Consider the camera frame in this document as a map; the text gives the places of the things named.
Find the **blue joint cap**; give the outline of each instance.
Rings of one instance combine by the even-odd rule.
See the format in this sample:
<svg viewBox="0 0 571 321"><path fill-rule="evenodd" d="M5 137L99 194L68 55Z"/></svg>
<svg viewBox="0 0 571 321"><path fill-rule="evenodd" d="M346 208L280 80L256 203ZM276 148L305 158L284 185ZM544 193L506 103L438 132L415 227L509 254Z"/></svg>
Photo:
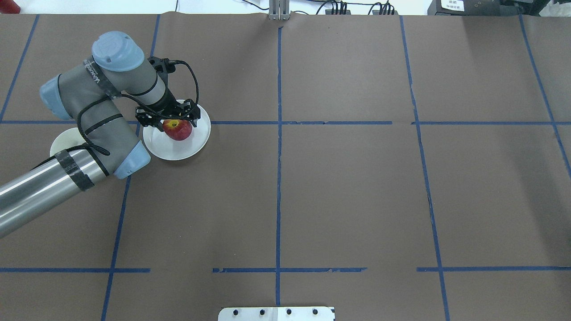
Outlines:
<svg viewBox="0 0 571 321"><path fill-rule="evenodd" d="M68 120L71 119L70 114L63 107L62 98L59 96L59 85L58 79L59 74L39 88L39 96L42 98L42 102L46 107L51 110L51 112L56 115L59 119Z"/></svg>
<svg viewBox="0 0 571 321"><path fill-rule="evenodd" d="M144 61L143 50L121 31L100 35L91 47L91 55L97 65L111 71L133 70Z"/></svg>
<svg viewBox="0 0 571 321"><path fill-rule="evenodd" d="M144 148L143 143L139 141L113 174L115 174L117 178L123 179L140 170L150 161L151 155L148 154L148 151L146 148Z"/></svg>

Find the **red apple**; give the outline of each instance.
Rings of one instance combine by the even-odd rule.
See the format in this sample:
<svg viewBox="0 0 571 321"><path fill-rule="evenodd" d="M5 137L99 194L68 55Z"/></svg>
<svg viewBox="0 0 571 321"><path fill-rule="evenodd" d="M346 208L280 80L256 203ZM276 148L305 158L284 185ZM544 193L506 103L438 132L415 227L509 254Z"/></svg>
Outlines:
<svg viewBox="0 0 571 321"><path fill-rule="evenodd" d="M163 130L167 136L175 141L183 141L190 136L192 125L189 121L182 119L165 119L163 121Z"/></svg>

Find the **white plate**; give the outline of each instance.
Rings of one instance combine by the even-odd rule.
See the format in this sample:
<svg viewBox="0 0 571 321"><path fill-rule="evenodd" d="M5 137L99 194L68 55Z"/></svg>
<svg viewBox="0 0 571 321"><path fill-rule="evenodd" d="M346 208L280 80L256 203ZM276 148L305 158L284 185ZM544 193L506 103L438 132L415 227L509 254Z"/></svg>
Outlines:
<svg viewBox="0 0 571 321"><path fill-rule="evenodd" d="M156 157L168 161L178 161L198 153L210 137L210 117L202 106L198 105L198 107L200 119L196 121L196 127L192 128L190 136L183 141L175 141L152 126L144 127L143 141L147 149Z"/></svg>
<svg viewBox="0 0 571 321"><path fill-rule="evenodd" d="M83 143L85 143L85 141L79 134L77 127L70 128L55 138L54 142L51 144L50 156L53 156L58 151L81 145Z"/></svg>

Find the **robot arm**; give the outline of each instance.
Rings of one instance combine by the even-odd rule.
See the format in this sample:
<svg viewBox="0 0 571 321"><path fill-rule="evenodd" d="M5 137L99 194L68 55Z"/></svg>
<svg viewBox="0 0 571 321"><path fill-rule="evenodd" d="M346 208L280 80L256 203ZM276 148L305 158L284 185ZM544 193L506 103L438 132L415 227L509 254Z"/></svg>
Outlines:
<svg viewBox="0 0 571 321"><path fill-rule="evenodd" d="M149 163L150 156L113 99L138 103L137 120L162 130L161 119L186 119L196 127L195 101L178 103L168 89L171 61L150 57L125 33L111 31L94 42L92 56L40 89L44 104L61 119L75 119L86 143L62 150L29 173L0 186L0 238L49 209L86 191L113 173L123 179Z"/></svg>

